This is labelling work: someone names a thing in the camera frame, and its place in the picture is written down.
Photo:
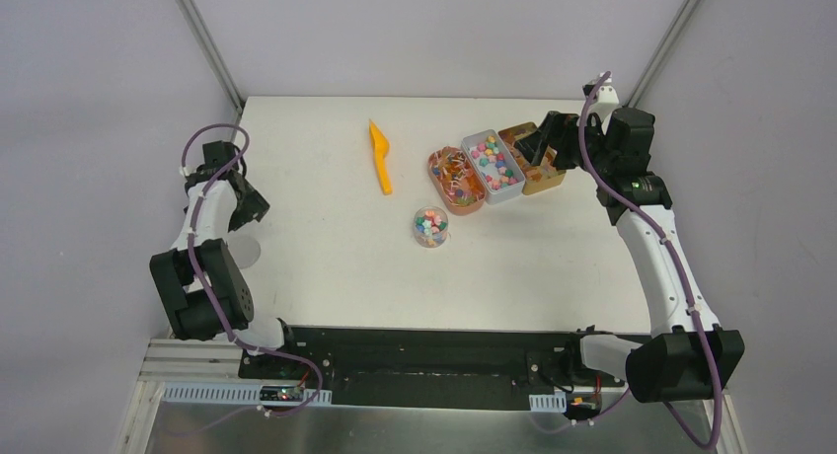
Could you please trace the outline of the gold tray of gummies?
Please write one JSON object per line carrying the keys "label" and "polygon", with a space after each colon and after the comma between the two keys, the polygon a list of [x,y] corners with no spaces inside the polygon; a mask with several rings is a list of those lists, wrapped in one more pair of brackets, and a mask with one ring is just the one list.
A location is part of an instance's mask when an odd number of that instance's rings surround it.
{"label": "gold tray of gummies", "polygon": [[537,126],[534,122],[525,122],[498,132],[499,138],[509,149],[511,156],[515,159],[515,162],[524,174],[525,183],[522,193],[525,195],[531,195],[557,187],[562,183],[566,175],[565,170],[558,170],[553,165],[553,161],[557,156],[554,149],[547,149],[539,165],[531,165],[514,147],[517,141],[528,137],[536,130]]}

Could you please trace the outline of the orange tray of lollipops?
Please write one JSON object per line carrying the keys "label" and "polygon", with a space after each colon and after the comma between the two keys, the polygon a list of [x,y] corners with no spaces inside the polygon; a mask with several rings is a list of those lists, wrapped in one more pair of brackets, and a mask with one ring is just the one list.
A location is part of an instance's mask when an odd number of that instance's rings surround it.
{"label": "orange tray of lollipops", "polygon": [[446,146],[431,153],[427,172],[444,206],[454,215],[473,214],[484,205],[486,189],[461,148]]}

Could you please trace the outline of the clear plastic jar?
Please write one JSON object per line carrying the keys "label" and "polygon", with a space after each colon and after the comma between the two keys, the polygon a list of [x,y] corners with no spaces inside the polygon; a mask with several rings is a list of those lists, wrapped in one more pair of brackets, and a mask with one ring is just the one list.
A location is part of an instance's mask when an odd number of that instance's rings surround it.
{"label": "clear plastic jar", "polygon": [[419,245],[438,248],[447,241],[449,218],[443,209],[426,206],[415,213],[412,230]]}

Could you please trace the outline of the yellow plastic scoop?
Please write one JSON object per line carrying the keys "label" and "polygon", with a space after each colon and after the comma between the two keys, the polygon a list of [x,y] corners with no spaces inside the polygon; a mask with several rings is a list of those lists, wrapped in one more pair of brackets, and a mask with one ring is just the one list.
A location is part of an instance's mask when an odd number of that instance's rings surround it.
{"label": "yellow plastic scoop", "polygon": [[393,188],[385,163],[387,154],[389,153],[390,143],[373,120],[369,120],[369,136],[376,177],[383,194],[390,195],[393,192]]}

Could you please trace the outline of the clear jar lid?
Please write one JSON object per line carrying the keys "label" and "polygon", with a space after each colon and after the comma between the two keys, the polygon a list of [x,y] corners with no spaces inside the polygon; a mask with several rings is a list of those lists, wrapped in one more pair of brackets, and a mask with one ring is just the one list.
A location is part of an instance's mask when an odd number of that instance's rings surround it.
{"label": "clear jar lid", "polygon": [[239,269],[253,266],[262,253],[260,243],[256,238],[249,235],[232,235],[227,239],[227,246]]}

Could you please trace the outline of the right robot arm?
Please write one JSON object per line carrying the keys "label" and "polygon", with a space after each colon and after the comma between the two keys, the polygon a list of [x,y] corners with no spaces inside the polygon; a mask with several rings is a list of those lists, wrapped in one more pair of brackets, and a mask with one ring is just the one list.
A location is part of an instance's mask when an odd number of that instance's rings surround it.
{"label": "right robot arm", "polygon": [[723,329],[709,308],[678,241],[672,198],[648,168],[655,118],[634,109],[581,119],[550,111],[514,148],[531,165],[580,168],[627,246],[647,301],[651,338],[633,343],[587,329],[560,359],[566,380],[582,385],[598,372],[626,381],[641,403],[709,400],[742,358],[739,331]]}

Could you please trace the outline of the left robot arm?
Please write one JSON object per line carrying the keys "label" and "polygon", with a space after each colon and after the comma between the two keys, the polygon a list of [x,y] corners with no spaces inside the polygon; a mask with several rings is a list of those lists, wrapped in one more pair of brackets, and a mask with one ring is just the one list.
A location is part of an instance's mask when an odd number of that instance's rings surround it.
{"label": "left robot arm", "polygon": [[174,336],[209,341],[231,332],[250,351],[266,349],[263,365],[277,379],[293,377],[301,353],[286,343],[282,322],[256,309],[252,293],[228,245],[231,233],[261,221],[269,203],[237,165],[210,179],[240,149],[231,142],[202,146],[204,163],[187,176],[189,205],[170,250],[149,269]]}

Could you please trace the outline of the white tray of star candies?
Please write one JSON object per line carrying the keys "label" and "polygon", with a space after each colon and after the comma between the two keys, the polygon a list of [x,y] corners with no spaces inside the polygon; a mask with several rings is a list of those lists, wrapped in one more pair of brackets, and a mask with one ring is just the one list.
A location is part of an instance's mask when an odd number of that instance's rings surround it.
{"label": "white tray of star candies", "polygon": [[486,204],[499,204],[522,195],[525,177],[499,134],[491,129],[464,137],[461,148],[486,190]]}

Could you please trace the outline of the aluminium frame rail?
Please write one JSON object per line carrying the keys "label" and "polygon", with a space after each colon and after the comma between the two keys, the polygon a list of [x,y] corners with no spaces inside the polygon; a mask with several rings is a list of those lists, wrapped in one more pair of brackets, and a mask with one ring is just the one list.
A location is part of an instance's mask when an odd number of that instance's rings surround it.
{"label": "aluminium frame rail", "polygon": [[289,383],[311,387],[315,374],[339,390],[357,377],[500,376],[537,382],[536,368],[551,366],[569,333],[487,333],[302,328],[292,357],[249,355],[222,341],[153,340],[140,369],[143,379]]}

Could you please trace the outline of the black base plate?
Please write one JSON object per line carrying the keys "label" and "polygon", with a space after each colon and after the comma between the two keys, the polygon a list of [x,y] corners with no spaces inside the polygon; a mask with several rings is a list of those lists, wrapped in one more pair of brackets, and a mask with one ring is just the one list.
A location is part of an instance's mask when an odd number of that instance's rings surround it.
{"label": "black base plate", "polygon": [[241,379],[322,386],[339,406],[526,411],[532,395],[622,387],[581,366],[575,333],[418,331],[293,326],[286,352],[314,368],[243,353]]}

